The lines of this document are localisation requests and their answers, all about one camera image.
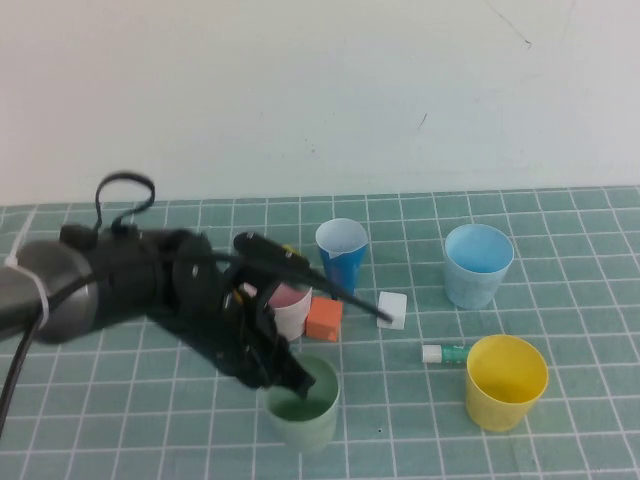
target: orange cube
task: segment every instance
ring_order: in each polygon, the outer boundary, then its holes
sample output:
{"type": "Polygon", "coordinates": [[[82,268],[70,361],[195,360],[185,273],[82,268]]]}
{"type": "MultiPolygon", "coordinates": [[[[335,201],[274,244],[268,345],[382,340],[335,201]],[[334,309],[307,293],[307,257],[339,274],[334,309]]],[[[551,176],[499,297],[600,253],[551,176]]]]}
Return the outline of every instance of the orange cube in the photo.
{"type": "Polygon", "coordinates": [[[342,302],[324,297],[313,297],[305,333],[307,337],[337,342],[341,321],[342,302]]]}

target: green grid mat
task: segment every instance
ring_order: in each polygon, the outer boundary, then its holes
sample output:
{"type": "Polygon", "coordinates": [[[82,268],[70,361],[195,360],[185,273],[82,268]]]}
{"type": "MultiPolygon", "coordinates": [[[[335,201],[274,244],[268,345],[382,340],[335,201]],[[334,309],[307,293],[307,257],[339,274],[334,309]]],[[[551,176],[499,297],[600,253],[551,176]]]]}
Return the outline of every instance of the green grid mat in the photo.
{"type": "MultiPolygon", "coordinates": [[[[105,205],[105,222],[130,206],[105,205]]],[[[91,204],[6,207],[0,259],[31,212],[27,240],[63,222],[92,225],[91,204]]],[[[357,294],[407,294],[403,331],[347,308],[337,344],[303,338],[341,372],[334,441],[319,457],[289,451],[254,392],[139,319],[60,347],[35,345],[0,442],[4,480],[638,479],[640,194],[637,188],[520,190],[171,201],[134,219],[190,227],[228,250],[254,230],[320,267],[320,223],[362,222],[371,239],[357,294]],[[517,258],[495,302],[455,309],[443,292],[442,239],[477,222],[504,231],[517,258]],[[482,432],[464,411],[464,370],[420,359],[422,343],[521,336],[550,384],[527,420],[482,432]]],[[[0,343],[6,374],[17,340],[0,343]]]]}

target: white wall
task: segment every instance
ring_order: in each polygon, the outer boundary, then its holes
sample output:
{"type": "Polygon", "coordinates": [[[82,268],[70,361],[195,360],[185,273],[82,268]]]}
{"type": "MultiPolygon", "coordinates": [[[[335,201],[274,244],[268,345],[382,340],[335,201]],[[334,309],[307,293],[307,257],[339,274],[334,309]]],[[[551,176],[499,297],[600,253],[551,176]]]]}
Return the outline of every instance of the white wall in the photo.
{"type": "Polygon", "coordinates": [[[638,5],[0,0],[0,204],[640,183],[638,5]]]}

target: cup rim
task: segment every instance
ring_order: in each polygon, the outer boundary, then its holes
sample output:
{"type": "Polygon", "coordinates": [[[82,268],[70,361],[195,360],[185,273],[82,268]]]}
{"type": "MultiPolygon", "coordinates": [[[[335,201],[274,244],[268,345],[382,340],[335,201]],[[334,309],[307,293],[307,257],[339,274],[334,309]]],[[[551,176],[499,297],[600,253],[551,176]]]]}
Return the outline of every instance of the cup rim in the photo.
{"type": "Polygon", "coordinates": [[[291,305],[287,305],[286,307],[272,307],[274,312],[276,312],[276,313],[287,313],[287,312],[289,312],[289,309],[293,309],[293,308],[299,306],[301,303],[307,302],[309,300],[309,297],[312,295],[312,290],[313,290],[313,288],[309,287],[308,290],[307,290],[307,293],[304,294],[304,297],[302,297],[296,303],[292,303],[291,305]]]}
{"type": "Polygon", "coordinates": [[[469,350],[469,355],[467,356],[467,378],[471,381],[471,383],[473,383],[473,385],[478,389],[478,391],[480,393],[482,393],[482,395],[484,395],[486,398],[490,399],[493,402],[497,402],[501,405],[508,405],[508,406],[514,406],[514,405],[526,405],[527,403],[531,403],[531,402],[535,402],[536,400],[538,400],[543,394],[544,392],[547,390],[547,387],[549,386],[549,366],[547,365],[547,361],[544,359],[544,356],[542,355],[542,353],[540,353],[540,350],[538,350],[536,347],[534,347],[533,345],[531,345],[529,342],[527,342],[526,340],[520,338],[520,337],[516,337],[515,335],[507,335],[504,333],[499,333],[497,335],[487,335],[486,337],[481,338],[480,340],[478,340],[476,343],[474,343],[471,347],[471,350],[469,350]],[[544,381],[544,385],[542,386],[542,388],[540,389],[540,392],[533,398],[530,398],[529,400],[526,400],[524,402],[505,402],[503,400],[499,400],[491,395],[489,395],[487,392],[484,391],[484,389],[482,387],[480,387],[480,385],[478,385],[475,381],[475,379],[473,378],[473,375],[471,375],[471,372],[469,371],[469,360],[471,359],[471,356],[473,355],[473,349],[475,348],[476,345],[480,344],[483,341],[486,341],[487,339],[490,338],[496,338],[496,337],[506,337],[509,338],[510,340],[516,340],[522,344],[524,344],[527,348],[531,348],[533,349],[534,352],[536,352],[538,358],[542,361],[542,364],[544,365],[544,371],[545,371],[545,381],[544,381]]]}
{"type": "Polygon", "coordinates": [[[332,254],[332,255],[345,255],[345,254],[349,254],[349,253],[353,253],[353,252],[357,252],[358,250],[360,250],[362,247],[365,247],[368,243],[369,243],[369,237],[367,235],[367,229],[364,228],[364,225],[362,225],[360,222],[357,222],[351,218],[332,218],[331,220],[327,220],[326,222],[323,222],[317,229],[316,229],[316,245],[318,245],[318,247],[322,250],[324,250],[325,252],[332,254]],[[359,247],[355,247],[352,250],[345,250],[345,251],[335,251],[335,250],[329,250],[328,248],[325,248],[322,246],[321,242],[318,240],[318,232],[320,232],[321,229],[323,228],[327,228],[327,225],[331,224],[331,223],[350,223],[352,225],[357,225],[358,229],[360,231],[360,233],[364,234],[363,238],[364,238],[364,243],[362,245],[360,245],[359,247]]]}
{"type": "Polygon", "coordinates": [[[454,228],[453,230],[451,230],[449,232],[449,234],[447,235],[447,237],[444,239],[444,255],[445,255],[446,258],[451,260],[451,262],[457,268],[459,268],[460,270],[464,270],[465,272],[472,273],[474,275],[483,275],[484,276],[484,275],[495,275],[496,273],[501,273],[501,272],[504,272],[505,270],[507,270],[511,266],[511,264],[513,263],[513,261],[516,258],[516,249],[513,246],[513,242],[509,239],[509,237],[502,230],[499,230],[496,227],[492,227],[491,225],[485,225],[484,223],[465,223],[464,225],[460,225],[460,226],[454,228]],[[507,263],[500,270],[496,270],[495,272],[474,272],[473,270],[469,270],[468,268],[463,267],[458,262],[456,262],[453,258],[451,258],[451,255],[449,255],[449,251],[447,250],[447,243],[449,243],[449,238],[451,237],[451,234],[453,232],[455,232],[456,230],[468,228],[470,226],[482,227],[482,228],[487,229],[487,230],[493,230],[493,231],[499,233],[507,242],[509,242],[509,245],[511,246],[511,258],[509,259],[509,263],[507,263]]]}
{"type": "Polygon", "coordinates": [[[336,368],[331,364],[331,362],[321,357],[320,355],[314,355],[312,353],[299,353],[295,355],[295,358],[296,360],[300,358],[313,358],[314,360],[320,360],[326,366],[328,366],[329,369],[333,372],[333,375],[335,376],[335,379],[336,379],[336,383],[338,385],[338,389],[336,390],[336,397],[333,399],[333,402],[331,402],[331,405],[329,406],[329,408],[327,408],[323,413],[321,413],[317,417],[310,418],[309,420],[287,420],[286,418],[282,418],[276,415],[271,411],[271,409],[267,407],[268,389],[267,388],[261,389],[260,395],[262,396],[262,408],[265,412],[267,412],[267,415],[269,415],[269,417],[276,419],[278,422],[283,422],[289,425],[302,425],[304,423],[315,422],[329,416],[329,413],[335,408],[336,404],[338,403],[338,400],[340,399],[340,390],[341,390],[340,379],[338,377],[338,371],[336,370],[336,368]]]}

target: small vial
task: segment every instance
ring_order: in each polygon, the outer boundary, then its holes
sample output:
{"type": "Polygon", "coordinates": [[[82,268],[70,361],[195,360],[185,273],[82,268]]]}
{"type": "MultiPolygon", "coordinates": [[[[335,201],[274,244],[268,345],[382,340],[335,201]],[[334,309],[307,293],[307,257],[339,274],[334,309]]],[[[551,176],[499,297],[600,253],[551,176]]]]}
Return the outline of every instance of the small vial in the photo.
{"type": "Polygon", "coordinates": [[[423,345],[422,362],[449,364],[467,363],[469,350],[471,350],[471,347],[464,347],[460,345],[423,345]]]}

